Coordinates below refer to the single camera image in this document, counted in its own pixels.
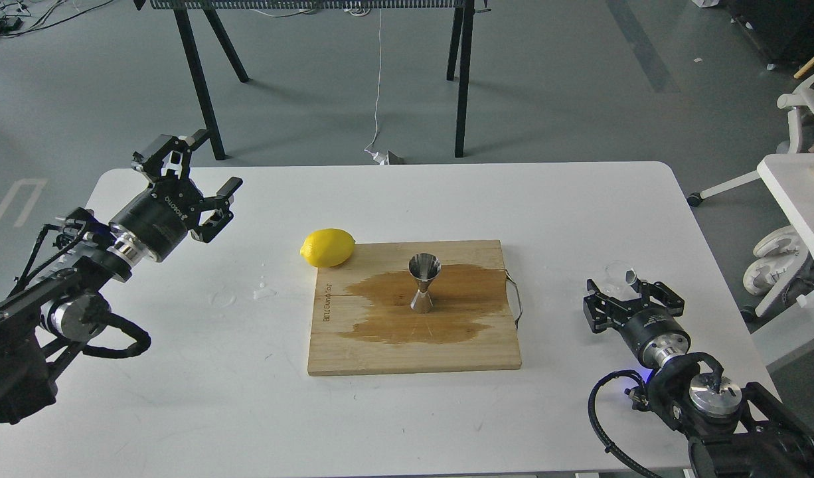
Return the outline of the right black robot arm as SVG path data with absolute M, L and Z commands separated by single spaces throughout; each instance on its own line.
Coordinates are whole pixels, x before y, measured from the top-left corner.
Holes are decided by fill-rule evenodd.
M 596 415 L 596 396 L 616 378 L 635 382 L 625 393 L 631 407 L 653 412 L 689 445 L 691 469 L 698 477 L 814 477 L 814 431 L 795 417 L 761 384 L 734 384 L 722 363 L 690 350 L 691 338 L 678 323 L 685 303 L 661 281 L 635 279 L 635 299 L 621 300 L 586 282 L 583 299 L 593 333 L 616 330 L 649 378 L 627 369 L 608 373 L 590 391 L 590 426 L 606 453 L 637 474 L 653 477 L 622 451 Z

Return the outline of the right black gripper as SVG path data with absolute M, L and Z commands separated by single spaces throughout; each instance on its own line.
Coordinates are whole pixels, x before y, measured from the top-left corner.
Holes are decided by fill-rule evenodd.
M 631 287 L 639 294 L 639 305 L 644 308 L 638 313 L 635 313 L 636 297 L 621 300 L 609 296 L 601 292 L 594 279 L 586 280 L 587 294 L 583 302 L 590 330 L 598 334 L 619 329 L 638 363 L 651 370 L 658 370 L 669 360 L 687 354 L 691 339 L 674 318 L 683 315 L 684 299 L 661 281 L 652 283 L 637 278 Z

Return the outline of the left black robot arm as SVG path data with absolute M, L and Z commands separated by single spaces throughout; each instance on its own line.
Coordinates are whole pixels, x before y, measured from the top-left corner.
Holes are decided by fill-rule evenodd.
M 57 378 L 80 354 L 127 359 L 148 350 L 149 333 L 116 315 L 100 293 L 125 282 L 143 258 L 163 261 L 185 236 L 210 242 L 233 220 L 242 184 L 233 177 L 212 197 L 191 181 L 191 155 L 209 138 L 162 134 L 133 155 L 142 193 L 104 224 L 76 208 L 45 224 L 9 296 L 0 301 L 0 423 L 55 403 Z

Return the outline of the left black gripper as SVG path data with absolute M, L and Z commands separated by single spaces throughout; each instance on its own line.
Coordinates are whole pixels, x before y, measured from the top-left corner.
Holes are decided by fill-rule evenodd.
M 131 168 L 151 185 L 112 218 L 110 228 L 135 236 L 155 262 L 162 262 L 189 230 L 195 241 L 209 243 L 233 220 L 230 205 L 243 179 L 231 177 L 205 199 L 194 182 L 186 181 L 191 155 L 207 139 L 203 128 L 191 136 L 161 134 L 133 154 Z

